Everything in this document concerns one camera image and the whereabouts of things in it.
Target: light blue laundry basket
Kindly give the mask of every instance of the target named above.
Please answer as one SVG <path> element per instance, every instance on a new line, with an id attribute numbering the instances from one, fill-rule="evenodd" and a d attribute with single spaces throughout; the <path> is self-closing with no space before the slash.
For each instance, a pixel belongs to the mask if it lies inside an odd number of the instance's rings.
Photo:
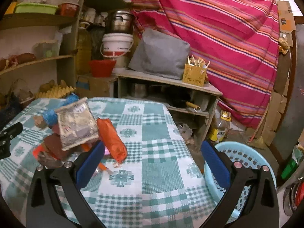
<path id="1" fill-rule="evenodd" d="M 261 154 L 259 154 L 253 148 L 244 145 L 242 143 L 233 142 L 233 141 L 221 142 L 217 144 L 215 148 L 219 152 L 223 152 L 226 155 L 228 155 L 228 157 L 231 159 L 232 162 L 240 161 L 243 164 L 243 166 L 247 168 L 260 169 L 262 165 L 267 165 L 270 169 L 275 187 L 277 186 L 276 177 L 273 173 L 270 164 L 266 161 L 266 159 Z M 218 204 L 226 190 L 219 186 L 206 162 L 205 162 L 204 172 L 205 172 L 205 179 L 209 192 L 213 197 L 215 204 Z M 245 200 L 247 199 L 248 190 L 249 190 L 249 186 L 245 186 L 242 195 L 240 196 L 239 201 L 234 211 L 232 212 L 231 216 L 235 219 L 237 219 L 238 216 L 240 215 L 240 211 L 244 206 Z"/>

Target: yellow box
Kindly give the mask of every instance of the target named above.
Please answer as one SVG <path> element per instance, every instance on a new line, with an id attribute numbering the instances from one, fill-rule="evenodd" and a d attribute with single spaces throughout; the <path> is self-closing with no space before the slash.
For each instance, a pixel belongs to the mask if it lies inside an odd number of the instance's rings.
<path id="1" fill-rule="evenodd" d="M 185 83 L 203 87 L 207 73 L 206 70 L 207 69 L 201 67 L 196 67 L 190 64 L 186 64 L 182 81 Z"/>
<path id="2" fill-rule="evenodd" d="M 5 14 L 11 14 L 14 13 L 15 7 L 17 5 L 17 2 L 12 2 L 8 9 L 6 10 Z"/>

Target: striped fabric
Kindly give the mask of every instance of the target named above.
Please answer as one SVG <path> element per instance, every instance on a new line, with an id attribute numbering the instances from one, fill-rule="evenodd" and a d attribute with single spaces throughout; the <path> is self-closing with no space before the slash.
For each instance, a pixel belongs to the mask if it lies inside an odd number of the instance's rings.
<path id="1" fill-rule="evenodd" d="M 159 4 L 135 10 L 142 33 L 152 28 L 190 43 L 191 54 L 211 61 L 210 82 L 219 105 L 248 127 L 257 127 L 277 70 L 279 17 L 275 0 L 132 0 Z"/>

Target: white bucket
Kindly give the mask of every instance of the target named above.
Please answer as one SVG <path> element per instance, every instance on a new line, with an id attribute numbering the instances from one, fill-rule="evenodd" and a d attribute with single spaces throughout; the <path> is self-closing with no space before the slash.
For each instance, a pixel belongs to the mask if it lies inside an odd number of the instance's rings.
<path id="1" fill-rule="evenodd" d="M 100 46 L 100 53 L 106 58 L 117 58 L 127 54 L 133 45 L 133 35 L 127 33 L 105 34 Z"/>

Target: blue gripper pad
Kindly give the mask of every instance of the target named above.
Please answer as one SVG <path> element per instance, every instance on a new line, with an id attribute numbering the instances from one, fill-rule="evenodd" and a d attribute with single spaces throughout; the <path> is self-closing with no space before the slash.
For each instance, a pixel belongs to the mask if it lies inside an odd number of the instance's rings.
<path id="1" fill-rule="evenodd" d="M 216 148 L 213 149 L 208 141 L 203 141 L 201 151 L 205 161 L 218 184 L 222 188 L 228 189 L 230 187 L 230 173 L 214 150 L 216 150 Z"/>
<path id="2" fill-rule="evenodd" d="M 102 141 L 93 149 L 88 158 L 83 162 L 76 173 L 76 187 L 77 189 L 84 188 L 88 185 L 93 176 L 98 164 L 105 154 L 105 146 Z"/>

